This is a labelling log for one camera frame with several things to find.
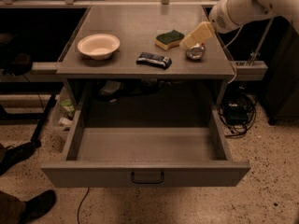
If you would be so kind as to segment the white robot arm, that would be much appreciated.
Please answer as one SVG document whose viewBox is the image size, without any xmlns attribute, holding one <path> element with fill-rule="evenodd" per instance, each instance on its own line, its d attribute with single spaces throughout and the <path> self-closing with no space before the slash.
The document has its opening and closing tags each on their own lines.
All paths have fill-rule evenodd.
<svg viewBox="0 0 299 224">
<path fill-rule="evenodd" d="M 182 49 L 206 43 L 216 33 L 228 34 L 254 21 L 283 17 L 299 32 L 299 0 L 219 0 L 208 15 L 180 42 Z"/>
</svg>

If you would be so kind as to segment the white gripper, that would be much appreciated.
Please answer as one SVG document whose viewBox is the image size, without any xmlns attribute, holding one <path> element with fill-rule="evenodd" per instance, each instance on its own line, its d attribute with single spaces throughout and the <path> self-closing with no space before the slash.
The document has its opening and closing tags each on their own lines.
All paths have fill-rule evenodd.
<svg viewBox="0 0 299 224">
<path fill-rule="evenodd" d="M 200 22 L 181 40 L 179 46 L 187 50 L 213 37 L 214 29 L 220 34 L 227 34 L 250 22 L 264 21 L 273 17 L 276 17 L 276 14 L 257 0 L 220 0 L 209 13 L 211 23 Z"/>
</svg>

